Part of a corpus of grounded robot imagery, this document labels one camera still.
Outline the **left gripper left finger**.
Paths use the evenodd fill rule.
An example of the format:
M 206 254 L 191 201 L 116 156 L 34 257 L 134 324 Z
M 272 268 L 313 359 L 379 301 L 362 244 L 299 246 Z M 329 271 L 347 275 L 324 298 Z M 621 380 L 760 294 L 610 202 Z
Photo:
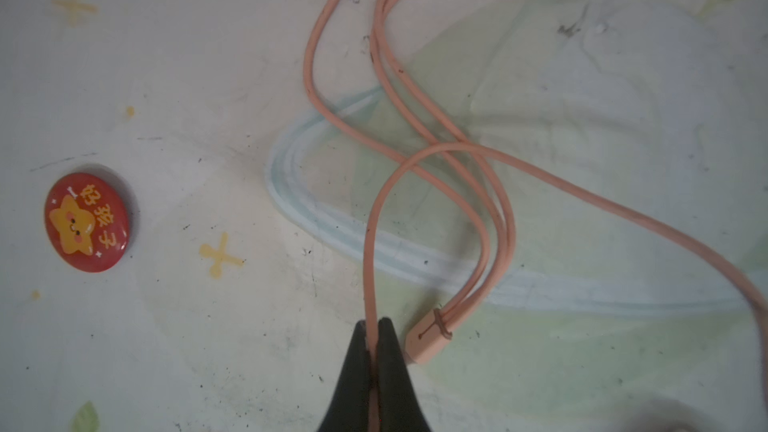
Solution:
M 372 372 L 366 324 L 355 324 L 340 375 L 319 432 L 368 430 Z

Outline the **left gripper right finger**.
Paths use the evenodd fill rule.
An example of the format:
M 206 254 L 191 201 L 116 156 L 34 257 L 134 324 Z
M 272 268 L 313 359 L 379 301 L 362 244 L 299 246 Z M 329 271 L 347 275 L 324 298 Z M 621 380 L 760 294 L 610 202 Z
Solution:
M 430 432 L 390 318 L 378 322 L 378 412 L 381 431 Z

